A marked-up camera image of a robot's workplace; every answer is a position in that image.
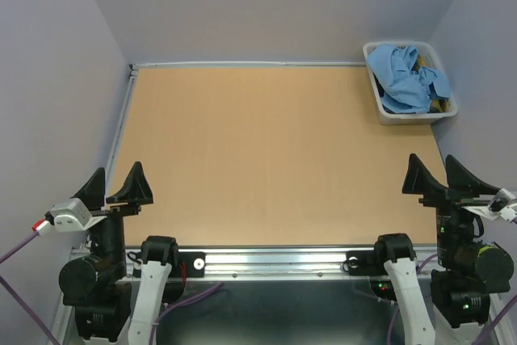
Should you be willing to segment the light blue long sleeve shirt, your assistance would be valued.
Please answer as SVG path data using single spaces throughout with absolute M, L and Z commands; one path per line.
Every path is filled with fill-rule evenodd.
M 414 44 L 379 44 L 366 56 L 380 102 L 389 114 L 432 114 L 427 89 L 413 70 L 418 54 Z

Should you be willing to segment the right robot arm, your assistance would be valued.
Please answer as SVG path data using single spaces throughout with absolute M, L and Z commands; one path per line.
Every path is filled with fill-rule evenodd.
M 435 210 L 438 268 L 431 270 L 430 295 L 421 289 L 426 266 L 417 260 L 407 234 L 378 237 L 372 263 L 389 277 L 407 344 L 481 344 L 511 308 L 490 318 L 491 297 L 511 289 L 515 262 L 496 242 L 483 242 L 486 220 L 516 221 L 516 196 L 479 179 L 458 159 L 445 160 L 441 183 L 411 154 L 402 193 L 417 195 Z

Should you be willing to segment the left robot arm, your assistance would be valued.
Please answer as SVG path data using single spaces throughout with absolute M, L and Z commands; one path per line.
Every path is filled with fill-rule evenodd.
M 135 162 L 122 188 L 106 196 L 106 175 L 99 168 L 67 201 L 50 214 L 56 231 L 86 231 L 88 255 L 69 261 L 58 284 L 64 305 L 74 309 L 78 335 L 85 344 L 153 344 L 169 275 L 179 269 L 179 247 L 172 237 L 149 236 L 141 245 L 138 293 L 123 281 L 128 274 L 124 218 L 153 203 L 143 166 Z

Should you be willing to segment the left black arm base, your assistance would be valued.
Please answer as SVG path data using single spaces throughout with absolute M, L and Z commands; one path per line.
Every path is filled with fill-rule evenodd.
M 132 263 L 131 276 L 141 278 L 141 252 L 127 251 L 128 263 Z M 179 263 L 173 267 L 170 279 L 203 278 L 205 273 L 206 254 L 203 251 L 180 251 Z

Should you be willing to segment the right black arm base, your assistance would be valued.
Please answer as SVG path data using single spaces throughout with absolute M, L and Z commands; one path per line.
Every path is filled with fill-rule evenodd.
M 349 250 L 342 269 L 349 276 L 384 276 L 386 271 L 373 250 Z

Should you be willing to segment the yellow plaid shirt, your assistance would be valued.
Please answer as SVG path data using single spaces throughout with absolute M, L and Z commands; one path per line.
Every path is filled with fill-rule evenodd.
M 427 61 L 421 54 L 418 54 L 413 70 L 418 73 L 418 80 L 427 89 L 427 94 L 431 99 L 429 112 L 446 112 L 449 109 L 451 97 L 447 76 L 435 68 L 428 67 Z

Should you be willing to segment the white plastic basket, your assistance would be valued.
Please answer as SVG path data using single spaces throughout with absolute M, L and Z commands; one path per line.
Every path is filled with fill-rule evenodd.
M 406 45 L 406 44 L 414 44 L 418 47 L 418 49 L 421 51 L 422 56 L 427 61 L 427 65 L 430 67 L 434 67 L 440 71 L 443 71 L 443 66 L 441 64 L 441 61 L 436 53 L 436 51 L 426 42 L 422 41 L 385 41 L 385 42 L 373 42 L 373 43 L 366 43 L 363 47 L 364 52 L 364 58 L 366 60 L 366 56 L 379 44 L 399 44 L 399 45 Z M 456 103 L 456 100 L 452 94 L 451 91 L 451 98 L 450 98 L 450 106 L 449 109 L 446 110 L 444 113 L 432 113 L 432 114 L 389 114 L 386 112 L 382 104 L 380 102 L 380 93 L 376 87 L 376 81 L 372 74 L 372 71 L 368 68 L 368 76 L 371 82 L 371 89 L 372 93 L 374 95 L 374 99 L 376 102 L 376 109 L 377 109 L 377 115 L 379 117 L 379 120 L 384 125 L 403 125 L 403 124 L 431 124 L 436 122 L 437 120 L 445 119 L 453 117 L 458 112 L 458 106 Z

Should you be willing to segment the aluminium mounting rail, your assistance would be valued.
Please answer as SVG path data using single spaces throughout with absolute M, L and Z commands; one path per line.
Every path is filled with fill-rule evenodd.
M 349 250 L 373 250 L 372 246 L 237 246 L 181 247 L 180 251 L 206 254 L 205 282 L 349 280 L 342 269 Z

